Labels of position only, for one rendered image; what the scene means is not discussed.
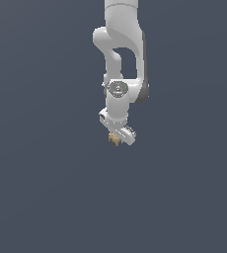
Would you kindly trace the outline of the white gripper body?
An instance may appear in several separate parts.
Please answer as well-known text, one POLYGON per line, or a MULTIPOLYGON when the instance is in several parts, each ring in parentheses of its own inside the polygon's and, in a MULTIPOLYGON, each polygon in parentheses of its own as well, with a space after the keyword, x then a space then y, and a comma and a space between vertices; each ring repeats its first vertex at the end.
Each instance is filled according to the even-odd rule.
POLYGON ((100 122, 108 129, 108 131, 112 131, 116 134, 120 139, 120 143, 126 143, 127 145, 131 145, 136 138, 136 132, 130 126, 128 126, 124 122, 113 122, 108 118, 108 111, 107 109, 102 109, 99 112, 100 122))

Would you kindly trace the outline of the small tan object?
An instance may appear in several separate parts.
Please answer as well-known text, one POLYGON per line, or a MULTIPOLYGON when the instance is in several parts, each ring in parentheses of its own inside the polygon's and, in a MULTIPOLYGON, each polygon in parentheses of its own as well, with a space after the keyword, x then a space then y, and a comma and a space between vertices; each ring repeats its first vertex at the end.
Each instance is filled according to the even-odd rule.
POLYGON ((121 139, 112 131, 109 132, 109 140, 112 141, 115 145, 118 145, 121 142, 121 139))

